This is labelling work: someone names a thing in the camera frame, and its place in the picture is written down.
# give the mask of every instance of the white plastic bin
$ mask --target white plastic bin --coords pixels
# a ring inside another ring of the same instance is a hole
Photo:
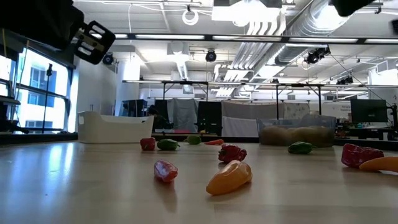
[[[105,116],[94,111],[78,114],[78,139],[82,143],[137,143],[150,138],[154,117]]]

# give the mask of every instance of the mini sweet pepper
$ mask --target mini sweet pepper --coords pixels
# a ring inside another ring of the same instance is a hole
[[[243,161],[248,153],[246,150],[232,144],[224,144],[218,151],[218,160],[231,162],[233,160]]]

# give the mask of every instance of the ceiling light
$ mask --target ceiling light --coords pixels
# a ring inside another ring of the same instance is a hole
[[[249,24],[249,21],[248,20],[244,20],[244,19],[240,19],[240,20],[232,21],[232,23],[234,25],[236,25],[237,27],[244,27],[244,26]]]
[[[291,37],[291,42],[314,42],[314,43],[355,43],[355,38],[309,38],[309,37]]]
[[[204,40],[204,35],[136,34],[136,39]]]
[[[213,40],[239,40],[239,41],[259,41],[259,42],[279,42],[281,37],[261,37],[248,35],[215,35]]]
[[[316,48],[319,48],[319,47],[328,47],[328,45],[327,44],[290,44],[290,43],[287,43],[286,47],[316,47]]]
[[[366,39],[368,44],[398,44],[398,39]]]
[[[126,39],[128,36],[127,34],[115,34],[115,37],[117,39]]]
[[[187,19],[187,14],[189,12],[193,12],[193,18],[192,19]],[[199,21],[199,14],[196,10],[190,10],[188,6],[188,10],[184,11],[182,14],[182,21],[189,26],[195,25]]]
[[[274,83],[247,83],[247,85],[276,86]]]
[[[235,82],[209,82],[209,85],[242,85],[242,83]]]
[[[123,82],[126,82],[126,83],[162,83],[161,81],[129,81],[129,80],[124,80]]]

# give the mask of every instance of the pillar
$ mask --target pillar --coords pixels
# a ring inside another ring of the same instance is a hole
[[[118,73],[116,74],[116,104],[115,116],[119,116],[120,107],[124,100],[139,99],[138,83],[123,83],[123,80],[139,80],[140,63],[135,57],[128,62],[120,62],[118,65]]]

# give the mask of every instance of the ceiling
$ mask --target ceiling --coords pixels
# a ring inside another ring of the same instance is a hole
[[[288,9],[287,23],[309,2],[310,0],[295,0],[296,7]],[[211,13],[213,0],[202,0],[202,7],[193,7]],[[75,0],[74,5],[85,13],[87,22],[96,20],[113,32],[132,33],[173,33],[173,34],[245,34],[248,26],[237,27],[232,22],[212,21],[211,16],[199,14],[199,21],[194,26],[188,26],[182,21],[182,13],[185,6],[164,6],[167,10],[160,11],[160,5],[145,5],[154,10],[141,6],[128,4],[103,4],[101,1]],[[336,37],[392,37],[394,34],[389,27],[389,21],[398,17],[398,2],[385,1],[383,11],[393,14],[360,13],[354,14],[346,24],[332,33]],[[128,12],[130,12],[131,28],[129,27]],[[165,61],[163,55],[167,51],[167,41],[148,40],[117,40],[114,45],[133,45],[142,56],[145,65],[141,67],[144,78],[147,75],[167,75],[172,70],[177,70],[174,62]],[[188,71],[214,70],[215,63],[206,63],[205,55],[208,49],[215,49],[219,63],[230,63],[239,50],[241,43],[231,42],[189,42],[189,52],[192,57],[187,62]],[[303,58],[299,58],[294,65],[287,67],[282,72],[282,82],[311,82],[327,81],[330,77],[339,74],[345,69],[350,69],[380,57],[397,57],[398,46],[381,45],[331,45],[332,57],[324,58],[318,65],[307,69],[302,65]],[[118,60],[128,60],[129,52],[115,52]],[[354,70],[354,75],[366,82],[366,69]]]

